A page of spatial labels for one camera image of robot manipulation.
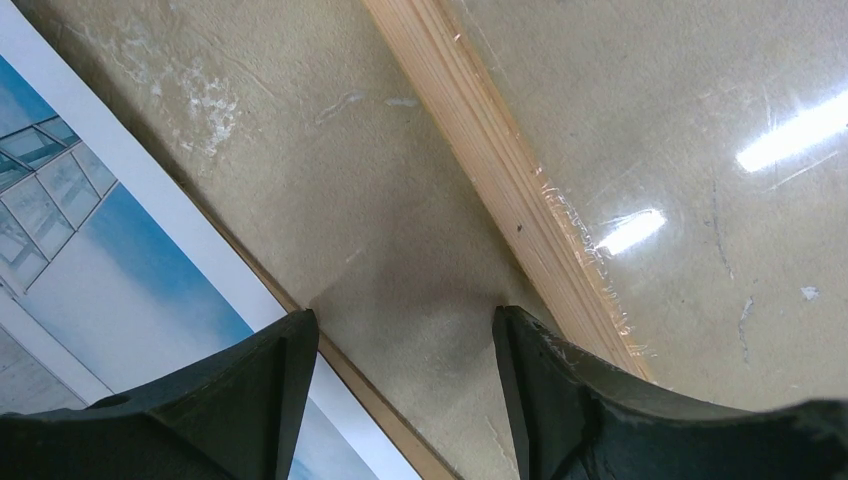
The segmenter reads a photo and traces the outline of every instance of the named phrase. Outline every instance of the wooden plank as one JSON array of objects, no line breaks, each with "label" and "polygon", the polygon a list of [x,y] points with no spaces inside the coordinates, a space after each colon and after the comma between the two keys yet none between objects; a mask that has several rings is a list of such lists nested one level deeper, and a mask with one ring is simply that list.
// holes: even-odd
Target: wooden plank
[{"label": "wooden plank", "polygon": [[445,0],[362,0],[422,103],[571,342],[650,379],[551,185]]},{"label": "wooden plank", "polygon": [[[280,305],[288,312],[299,310],[297,303],[285,292],[276,280],[262,267],[262,265],[251,255],[224,227],[223,223],[208,213],[201,205],[195,202],[198,209],[206,217],[209,223],[218,233],[233,247],[233,250],[244,260],[248,267],[256,274],[263,285],[271,292],[271,295],[280,302]],[[320,333],[318,340],[318,351],[330,364],[330,367],[341,378],[342,382],[350,389],[353,396],[359,401],[365,411],[374,419],[380,429],[389,437],[389,440],[397,447],[406,458],[412,468],[421,478],[442,480],[455,479],[457,476],[447,467],[447,464],[438,454],[418,435],[403,417],[383,398],[374,385],[360,372],[353,363],[333,344],[324,334]]]}]

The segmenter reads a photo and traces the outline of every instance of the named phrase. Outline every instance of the glass building facade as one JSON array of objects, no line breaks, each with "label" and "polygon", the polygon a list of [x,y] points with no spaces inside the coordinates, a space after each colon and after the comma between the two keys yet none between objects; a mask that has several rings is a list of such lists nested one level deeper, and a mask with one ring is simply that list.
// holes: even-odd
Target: glass building facade
[{"label": "glass building facade", "polygon": [[0,281],[23,295],[115,177],[57,117],[0,137]]}]

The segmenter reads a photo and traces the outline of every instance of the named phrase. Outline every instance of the wooden edge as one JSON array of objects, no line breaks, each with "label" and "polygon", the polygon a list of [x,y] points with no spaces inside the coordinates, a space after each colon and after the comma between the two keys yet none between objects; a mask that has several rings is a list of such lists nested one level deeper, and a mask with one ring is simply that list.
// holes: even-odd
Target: wooden edge
[{"label": "wooden edge", "polygon": [[[191,199],[192,197],[183,189],[183,193]],[[204,208],[194,202],[200,213],[212,224],[212,227],[232,247],[239,257],[244,260],[253,273],[259,278],[271,295],[280,302],[280,305],[288,312],[300,310],[300,306],[286,293],[286,291],[271,277],[267,270],[253,257],[224,227],[223,223],[209,214]],[[350,389],[353,396],[359,401],[365,411],[379,425],[391,442],[397,447],[401,455],[406,458],[413,469],[421,478],[429,479],[456,479],[458,478],[447,466],[447,462],[415,432],[391,404],[383,398],[371,382],[351,363],[351,361],[336,347],[336,345],[320,332],[318,340],[318,351],[327,360],[330,367],[341,378],[342,382]]]},{"label": "wooden edge", "polygon": [[530,281],[571,342],[650,375],[579,219],[521,135],[447,0],[362,0]]}]

